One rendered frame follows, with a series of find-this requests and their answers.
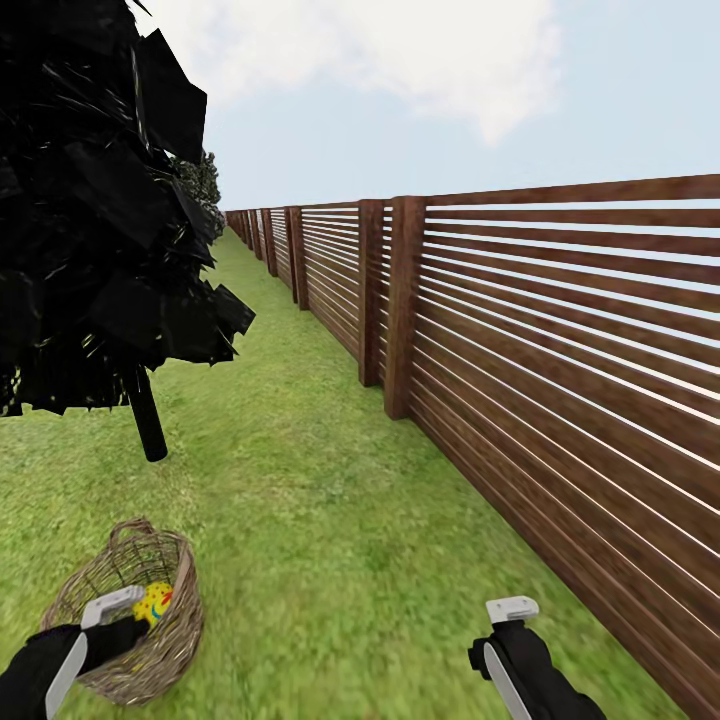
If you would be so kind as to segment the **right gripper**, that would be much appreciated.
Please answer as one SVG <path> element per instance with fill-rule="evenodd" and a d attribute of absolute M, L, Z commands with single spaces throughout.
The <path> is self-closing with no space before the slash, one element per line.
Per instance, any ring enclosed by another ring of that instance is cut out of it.
<path fill-rule="evenodd" d="M 484 642 L 486 640 L 489 640 L 489 637 L 475 639 L 473 641 L 473 648 L 470 648 L 468 650 L 468 654 L 472 668 L 474 670 L 480 670 L 482 673 L 482 677 L 485 680 L 492 680 L 492 677 L 487 671 L 487 666 L 484 658 Z"/>

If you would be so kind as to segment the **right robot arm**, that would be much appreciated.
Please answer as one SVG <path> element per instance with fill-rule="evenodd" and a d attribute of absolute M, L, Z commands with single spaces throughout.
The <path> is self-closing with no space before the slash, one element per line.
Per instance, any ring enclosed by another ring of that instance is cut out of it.
<path fill-rule="evenodd" d="M 525 627 L 525 619 L 538 617 L 536 601 L 523 595 L 485 605 L 493 633 L 473 641 L 469 659 L 493 680 L 513 720 L 607 720 L 591 697 L 552 667 L 542 639 Z"/>

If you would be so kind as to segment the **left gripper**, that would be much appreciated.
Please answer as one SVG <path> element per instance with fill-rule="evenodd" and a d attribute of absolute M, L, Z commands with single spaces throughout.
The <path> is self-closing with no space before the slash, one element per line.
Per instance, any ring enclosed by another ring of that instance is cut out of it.
<path fill-rule="evenodd" d="M 130 651 L 136 646 L 136 642 L 145 637 L 150 630 L 151 624 L 147 619 L 135 621 L 134 615 L 130 613 L 109 621 L 107 625 L 96 627 L 96 630 L 90 630 L 100 640 L 98 640 L 98 648 L 96 648 L 96 658 L 86 668 L 86 672 L 97 669 L 108 659 Z"/>

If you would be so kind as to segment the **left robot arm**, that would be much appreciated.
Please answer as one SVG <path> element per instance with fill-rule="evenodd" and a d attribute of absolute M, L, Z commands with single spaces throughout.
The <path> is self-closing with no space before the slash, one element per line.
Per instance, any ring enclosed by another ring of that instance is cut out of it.
<path fill-rule="evenodd" d="M 143 601 L 144 586 L 126 585 L 86 602 L 78 622 L 57 623 L 26 640 L 0 675 L 0 720 L 53 720 L 75 679 L 136 646 L 151 630 L 132 614 L 108 617 Z"/>

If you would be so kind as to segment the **wicker basket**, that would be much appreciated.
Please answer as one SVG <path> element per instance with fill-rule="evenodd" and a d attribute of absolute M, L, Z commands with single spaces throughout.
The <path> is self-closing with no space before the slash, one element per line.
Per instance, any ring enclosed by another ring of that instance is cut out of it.
<path fill-rule="evenodd" d="M 119 541 L 121 529 L 139 531 L 139 535 L 130 535 Z M 122 576 L 123 568 L 116 557 L 117 552 L 128 546 L 131 546 L 130 554 L 138 559 L 134 563 L 136 568 L 131 571 L 132 576 L 143 575 L 146 582 L 152 582 L 151 572 L 159 564 L 152 557 L 142 557 L 139 543 L 150 544 L 160 557 L 171 553 L 176 564 L 171 580 L 174 585 L 171 605 L 133 649 L 108 659 L 74 681 L 97 696 L 110 699 L 112 704 L 129 707 L 143 707 L 158 699 L 187 672 L 199 651 L 205 624 L 195 556 L 188 537 L 179 532 L 159 531 L 150 521 L 138 517 L 117 523 L 109 535 L 105 551 L 69 578 L 40 624 L 40 632 L 51 629 L 57 624 L 59 614 L 64 619 L 81 621 L 82 610 L 68 596 L 73 590 L 78 590 L 78 584 L 83 581 L 92 592 L 98 592 L 94 578 L 89 576 L 90 570 L 100 575 L 106 565 L 112 569 L 109 572 L 111 576 Z"/>

